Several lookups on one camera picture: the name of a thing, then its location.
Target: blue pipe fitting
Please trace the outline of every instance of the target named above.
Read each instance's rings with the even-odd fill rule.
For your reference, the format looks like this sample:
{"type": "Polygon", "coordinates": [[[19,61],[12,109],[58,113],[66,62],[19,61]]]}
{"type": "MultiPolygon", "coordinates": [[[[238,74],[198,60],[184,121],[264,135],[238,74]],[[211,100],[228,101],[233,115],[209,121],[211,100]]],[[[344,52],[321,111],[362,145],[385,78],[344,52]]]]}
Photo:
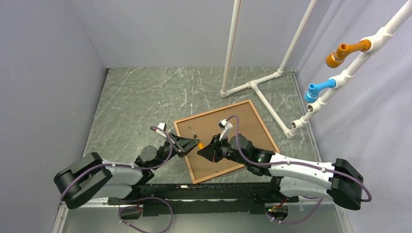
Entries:
{"type": "Polygon", "coordinates": [[[320,84],[309,84],[308,92],[305,95],[305,100],[308,103],[315,102],[319,97],[319,92],[326,88],[336,87],[336,81],[334,79],[329,79],[328,81],[320,84]]]}

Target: brown frame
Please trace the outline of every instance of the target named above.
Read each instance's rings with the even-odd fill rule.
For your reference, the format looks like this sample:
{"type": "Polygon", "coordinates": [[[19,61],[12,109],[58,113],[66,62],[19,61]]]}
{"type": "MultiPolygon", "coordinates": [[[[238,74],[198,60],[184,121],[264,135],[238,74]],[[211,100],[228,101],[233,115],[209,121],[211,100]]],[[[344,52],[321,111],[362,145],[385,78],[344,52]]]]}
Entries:
{"type": "MultiPolygon", "coordinates": [[[[255,112],[257,118],[259,119],[259,122],[261,123],[261,125],[262,125],[262,127],[264,128],[267,136],[269,137],[269,140],[271,141],[271,143],[273,144],[274,148],[276,149],[275,152],[280,153],[279,147],[277,147],[275,141],[273,140],[272,136],[271,136],[270,133],[269,133],[269,130],[267,129],[266,125],[263,123],[262,118],[260,117],[258,111],[256,110],[256,108],[255,108],[255,106],[253,105],[253,103],[252,103],[251,100],[244,100],[244,101],[241,101],[241,102],[238,102],[238,103],[234,103],[234,104],[231,104],[231,105],[228,105],[228,106],[225,106],[225,107],[217,108],[217,109],[210,110],[210,111],[207,111],[207,112],[204,112],[204,113],[200,113],[200,114],[197,114],[197,115],[194,115],[194,116],[189,116],[189,117],[186,117],[186,118],[183,118],[183,119],[180,119],[180,120],[176,120],[176,121],[174,121],[173,123],[174,123],[174,127],[175,127],[175,129],[176,129],[177,135],[178,135],[178,136],[181,136],[181,135],[180,135],[179,128],[178,128],[178,126],[177,126],[177,124],[180,123],[180,122],[187,121],[187,120],[191,120],[191,119],[193,119],[193,118],[198,118],[198,117],[201,117],[201,116],[204,116],[204,115],[212,114],[212,113],[214,113],[214,112],[218,112],[218,111],[221,111],[221,110],[225,110],[225,109],[228,109],[228,108],[231,108],[231,107],[234,107],[234,106],[238,106],[238,105],[241,105],[241,104],[247,104],[247,103],[251,105],[251,107],[252,107],[253,111],[255,112]]],[[[231,172],[231,171],[240,169],[240,168],[242,168],[242,167],[245,167],[244,165],[239,164],[239,165],[237,165],[237,166],[233,166],[233,167],[228,168],[228,169],[225,169],[225,170],[223,170],[223,171],[216,172],[216,173],[214,173],[214,174],[212,174],[212,175],[209,175],[209,176],[206,176],[206,177],[202,177],[202,178],[200,178],[200,179],[195,179],[194,174],[193,174],[193,170],[192,170],[191,165],[190,165],[189,158],[188,158],[187,156],[185,157],[185,160],[186,160],[186,164],[188,165],[190,177],[191,177],[191,179],[192,179],[193,184],[197,184],[197,183],[200,183],[200,182],[204,182],[204,181],[210,180],[210,179],[212,179],[212,178],[215,178],[215,177],[224,175],[224,174],[226,174],[226,173],[228,173],[228,172],[231,172]]]]}

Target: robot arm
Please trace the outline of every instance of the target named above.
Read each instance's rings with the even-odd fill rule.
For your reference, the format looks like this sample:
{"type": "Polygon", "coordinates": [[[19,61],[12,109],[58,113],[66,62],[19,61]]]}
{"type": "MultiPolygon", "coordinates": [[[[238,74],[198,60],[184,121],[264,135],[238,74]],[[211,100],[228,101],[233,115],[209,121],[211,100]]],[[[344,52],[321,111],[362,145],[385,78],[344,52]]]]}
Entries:
{"type": "MultiPolygon", "coordinates": [[[[162,131],[166,129],[164,123],[160,123],[158,128],[162,131]]],[[[162,131],[155,130],[157,133],[166,137],[162,131]]],[[[154,167],[163,163],[169,155],[172,147],[171,158],[175,155],[184,157],[200,142],[198,139],[178,137],[169,134],[171,142],[166,141],[163,146],[156,149],[153,146],[143,148],[141,154],[134,163],[113,165],[113,162],[102,159],[96,152],[92,152],[54,177],[54,183],[62,194],[67,187],[82,173],[88,169],[101,164],[107,164],[95,169],[84,176],[71,187],[65,194],[63,201],[69,209],[82,206],[90,199],[114,197],[127,199],[129,195],[136,196],[139,185],[147,183],[155,175],[150,169],[130,169],[134,167],[154,167]]]]}
{"type": "MultiPolygon", "coordinates": [[[[231,124],[222,124],[222,121],[219,122],[219,126],[224,135],[228,135],[232,128],[231,124]]],[[[361,187],[344,176],[327,171],[328,169],[343,172],[363,183],[363,177],[346,160],[338,158],[335,163],[317,163],[294,159],[254,147],[250,140],[239,134],[239,147],[245,157],[254,162],[252,164],[241,156],[235,137],[228,141],[227,136],[224,137],[222,134],[213,136],[210,144],[197,152],[198,155],[215,163],[226,158],[244,164],[247,170],[255,175],[271,176],[271,192],[283,198],[319,197],[333,200],[337,205],[346,209],[359,210],[361,208],[361,187]],[[283,164],[264,165],[276,162],[283,162],[283,164]],[[323,169],[316,170],[296,163],[309,164],[323,169]]]]}

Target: cable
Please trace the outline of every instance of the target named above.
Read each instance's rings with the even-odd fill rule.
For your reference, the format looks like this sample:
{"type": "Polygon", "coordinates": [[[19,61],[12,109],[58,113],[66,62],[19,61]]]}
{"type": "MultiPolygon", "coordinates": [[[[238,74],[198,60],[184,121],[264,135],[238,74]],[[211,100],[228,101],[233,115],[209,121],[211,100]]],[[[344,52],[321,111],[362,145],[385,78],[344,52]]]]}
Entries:
{"type": "Polygon", "coordinates": [[[312,211],[311,211],[308,215],[306,215],[303,219],[298,220],[298,221],[295,221],[295,222],[278,221],[278,220],[276,220],[274,217],[270,217],[270,215],[268,214],[268,212],[266,212],[266,216],[269,217],[271,221],[275,221],[275,222],[277,222],[277,223],[279,223],[279,224],[285,224],[285,225],[299,224],[299,223],[302,223],[302,222],[306,221],[308,218],[310,218],[310,217],[315,213],[315,211],[319,208],[319,206],[321,205],[321,202],[322,202],[322,201],[323,201],[323,198],[321,198],[321,199],[319,200],[319,202],[316,204],[315,208],[313,208],[312,211]]]}
{"type": "MultiPolygon", "coordinates": [[[[167,207],[169,208],[169,210],[170,210],[170,216],[171,216],[171,217],[170,217],[170,222],[169,222],[168,226],[167,226],[164,230],[158,232],[158,233],[164,233],[164,232],[166,232],[166,231],[170,228],[170,226],[172,226],[172,222],[173,222],[173,210],[172,210],[172,207],[170,206],[170,204],[167,203],[167,201],[165,201],[165,200],[163,200],[163,199],[161,199],[161,198],[157,198],[157,197],[147,197],[147,198],[140,198],[140,199],[137,199],[137,200],[126,200],[126,201],[127,201],[127,202],[137,202],[137,201],[150,200],[150,199],[152,199],[152,200],[159,200],[159,201],[165,203],[165,204],[167,205],[167,207]]],[[[120,222],[122,222],[122,223],[126,224],[127,226],[129,226],[129,227],[131,227],[131,228],[133,228],[133,229],[135,229],[135,230],[137,230],[137,231],[140,231],[140,232],[142,232],[142,233],[149,233],[149,232],[146,232],[146,231],[144,231],[144,230],[136,227],[136,226],[133,225],[133,224],[130,224],[130,223],[126,222],[125,220],[123,220],[123,219],[121,218],[121,213],[123,212],[123,210],[126,210],[126,209],[135,209],[135,208],[136,208],[135,206],[126,206],[126,207],[120,208],[120,209],[119,209],[119,219],[120,219],[120,222]]]]}
{"type": "MultiPolygon", "coordinates": [[[[231,118],[233,118],[233,117],[236,118],[236,121],[237,121],[237,122],[236,122],[235,138],[236,138],[236,144],[237,144],[237,147],[238,147],[238,151],[239,151],[240,155],[242,156],[242,158],[243,158],[246,162],[248,162],[248,163],[250,163],[250,164],[252,164],[252,165],[255,165],[255,166],[270,166],[270,165],[281,165],[281,164],[296,164],[296,165],[308,166],[308,167],[314,168],[314,169],[316,169],[316,170],[322,170],[322,169],[323,169],[323,168],[320,167],[320,166],[315,166],[315,165],[312,165],[312,164],[307,164],[307,163],[297,162],[297,161],[290,161],[290,162],[281,161],[281,162],[273,162],[273,163],[255,163],[255,162],[249,160],[249,159],[246,158],[246,156],[243,154],[242,150],[240,150],[240,146],[239,146],[239,145],[240,145],[240,142],[239,142],[239,117],[238,117],[237,115],[231,115],[231,116],[229,116],[226,120],[229,121],[229,120],[230,120],[231,118]]],[[[356,184],[358,184],[363,190],[365,190],[365,193],[368,195],[368,199],[361,199],[361,201],[363,201],[363,202],[370,202],[370,201],[372,201],[372,195],[371,195],[371,193],[369,192],[369,190],[366,188],[365,185],[363,185],[363,184],[362,184],[360,181],[358,181],[356,178],[354,178],[354,177],[352,177],[352,176],[350,176],[350,175],[348,175],[348,174],[345,174],[345,173],[343,173],[343,172],[335,171],[335,170],[328,169],[328,168],[326,168],[325,171],[327,171],[327,172],[332,172],[332,173],[335,173],[335,174],[337,174],[337,175],[344,176],[344,177],[346,177],[346,178],[349,178],[349,179],[353,180],[353,181],[354,181],[356,184]]]]}
{"type": "Polygon", "coordinates": [[[91,173],[93,170],[104,167],[104,166],[120,166],[120,167],[129,167],[131,169],[140,169],[140,170],[150,170],[150,169],[156,169],[161,167],[163,164],[165,164],[170,157],[172,156],[172,152],[173,152],[173,142],[172,139],[170,138],[170,135],[168,133],[166,133],[164,130],[162,130],[161,128],[158,128],[156,126],[151,126],[150,127],[151,130],[159,130],[161,131],[165,136],[167,141],[170,144],[170,151],[169,151],[169,155],[168,157],[159,165],[157,166],[153,166],[153,167],[138,167],[138,166],[133,166],[133,165],[129,165],[129,164],[114,164],[114,163],[110,163],[110,164],[99,164],[99,165],[95,165],[89,169],[87,169],[86,171],[84,171],[82,174],[80,174],[76,179],[74,179],[74,181],[72,183],[70,183],[67,188],[63,191],[62,195],[60,196],[60,201],[63,201],[64,197],[66,196],[67,192],[80,180],[82,179],[84,176],[88,175],[89,173],[91,173]]]}
{"type": "Polygon", "coordinates": [[[307,196],[303,196],[304,198],[306,198],[306,199],[319,199],[319,198],[316,198],[316,197],[307,197],[307,196]]]}
{"type": "Polygon", "coordinates": [[[282,202],[280,203],[280,205],[275,205],[274,207],[272,207],[273,209],[278,209],[278,208],[280,208],[283,204],[285,204],[285,202],[286,202],[286,198],[284,198],[283,200],[282,200],[282,202]]]}

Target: gray marble floor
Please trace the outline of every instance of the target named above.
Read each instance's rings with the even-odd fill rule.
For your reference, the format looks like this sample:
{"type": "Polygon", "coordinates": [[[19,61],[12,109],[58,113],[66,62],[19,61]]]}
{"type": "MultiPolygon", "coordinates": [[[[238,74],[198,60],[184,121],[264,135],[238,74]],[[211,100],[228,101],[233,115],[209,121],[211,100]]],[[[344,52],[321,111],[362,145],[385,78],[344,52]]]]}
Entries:
{"type": "MultiPolygon", "coordinates": [[[[233,67],[228,88],[269,75],[276,68],[233,67]]],[[[139,67],[112,68],[107,75],[96,110],[86,153],[98,152],[104,159],[118,163],[133,162],[147,145],[163,144],[151,125],[166,122],[175,132],[173,121],[251,99],[282,154],[316,161],[308,128],[289,140],[252,89],[227,98],[219,95],[223,67],[139,67]]],[[[286,125],[302,115],[295,83],[289,71],[259,86],[286,125]]],[[[150,183],[191,183],[184,159],[175,156],[156,170],[150,183]]],[[[264,182],[240,169],[207,182],[264,182]]]]}

